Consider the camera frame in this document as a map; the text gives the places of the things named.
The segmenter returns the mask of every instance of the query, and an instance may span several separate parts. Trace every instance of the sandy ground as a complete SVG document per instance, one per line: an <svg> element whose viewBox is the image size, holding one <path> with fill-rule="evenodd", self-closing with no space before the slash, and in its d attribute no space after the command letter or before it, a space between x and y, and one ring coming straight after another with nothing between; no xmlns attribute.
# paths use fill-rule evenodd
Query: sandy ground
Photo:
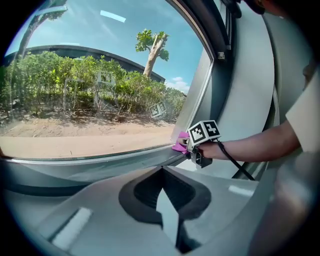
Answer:
<svg viewBox="0 0 320 256"><path fill-rule="evenodd" d="M174 124L138 115L121 122L105 114L26 116L0 133L2 152L16 158L106 155L172 143Z"/></svg>

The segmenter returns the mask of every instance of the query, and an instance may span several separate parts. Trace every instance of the green bush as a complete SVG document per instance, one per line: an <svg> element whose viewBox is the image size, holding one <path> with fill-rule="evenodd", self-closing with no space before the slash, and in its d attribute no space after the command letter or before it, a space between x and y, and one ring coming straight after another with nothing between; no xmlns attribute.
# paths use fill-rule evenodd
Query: green bush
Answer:
<svg viewBox="0 0 320 256"><path fill-rule="evenodd" d="M119 111L148 112L149 107L164 102L167 117L178 117L185 97L179 90L145 75L127 72L114 60L92 56L80 59L60 57L54 52L30 54L0 70L1 110L10 112L19 101L26 111L38 113L42 105L71 109L99 110L111 104Z"/></svg>

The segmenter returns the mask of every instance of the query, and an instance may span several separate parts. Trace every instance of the cable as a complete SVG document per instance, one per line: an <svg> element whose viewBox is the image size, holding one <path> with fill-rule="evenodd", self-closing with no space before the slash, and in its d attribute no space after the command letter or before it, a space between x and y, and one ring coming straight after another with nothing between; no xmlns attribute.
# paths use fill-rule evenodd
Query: cable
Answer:
<svg viewBox="0 0 320 256"><path fill-rule="evenodd" d="M225 156L227 158L229 158L229 160L237 167L239 168L240 172L242 172L249 180L254 181L255 179L250 175L249 172L246 171L245 168L243 168L240 164L238 164L238 162L236 160L233 159L233 157L231 155L228 154L228 152L225 149L225 146L222 144L221 141L219 141L218 139L216 140L218 142L218 146L221 149L222 153L225 154Z"/></svg>

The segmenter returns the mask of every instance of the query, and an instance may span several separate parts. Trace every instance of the hand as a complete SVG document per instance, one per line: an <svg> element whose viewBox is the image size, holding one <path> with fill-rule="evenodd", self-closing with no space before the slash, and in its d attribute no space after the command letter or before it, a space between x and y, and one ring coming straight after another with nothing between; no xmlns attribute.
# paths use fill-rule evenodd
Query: hand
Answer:
<svg viewBox="0 0 320 256"><path fill-rule="evenodd" d="M197 146L198 149L202 150L202 154L205 158L215 158L215 147L217 144L215 142L206 142Z"/></svg>

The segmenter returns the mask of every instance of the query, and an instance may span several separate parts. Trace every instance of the robotic tool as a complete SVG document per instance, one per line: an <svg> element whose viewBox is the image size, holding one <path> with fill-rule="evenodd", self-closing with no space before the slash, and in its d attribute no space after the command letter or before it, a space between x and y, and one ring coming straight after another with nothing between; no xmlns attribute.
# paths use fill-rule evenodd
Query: robotic tool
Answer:
<svg viewBox="0 0 320 256"><path fill-rule="evenodd" d="M188 129L190 137L178 138L178 142L186 146L188 153L186 157L191 159L191 161L197 164L200 168L207 167L212 164L213 160L211 158L206 158L203 155L199 146L202 143L214 142L218 144L221 151L225 156L236 166L239 170L251 181L255 179L236 161L228 154L222 142L219 141L221 133L218 130L218 126L215 120L199 121L192 127Z"/></svg>

